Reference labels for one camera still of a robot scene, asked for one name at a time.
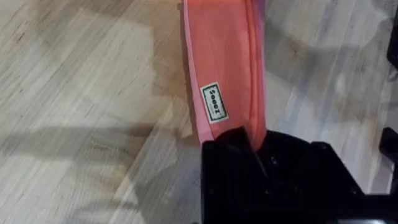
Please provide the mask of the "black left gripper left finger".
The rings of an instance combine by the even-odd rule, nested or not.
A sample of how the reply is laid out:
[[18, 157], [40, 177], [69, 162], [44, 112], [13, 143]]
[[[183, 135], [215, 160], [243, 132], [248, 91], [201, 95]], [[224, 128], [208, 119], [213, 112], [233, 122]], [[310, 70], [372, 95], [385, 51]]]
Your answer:
[[202, 144], [201, 218], [211, 223], [260, 223], [266, 175], [244, 128]]

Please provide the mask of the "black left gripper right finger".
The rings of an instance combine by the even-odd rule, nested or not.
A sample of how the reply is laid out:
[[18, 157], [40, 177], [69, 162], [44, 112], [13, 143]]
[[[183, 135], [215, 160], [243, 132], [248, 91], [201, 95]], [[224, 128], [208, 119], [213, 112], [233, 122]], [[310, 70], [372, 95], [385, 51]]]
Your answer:
[[323, 223], [363, 215], [364, 193], [325, 142], [269, 131], [259, 156], [270, 180], [284, 187], [301, 221]]

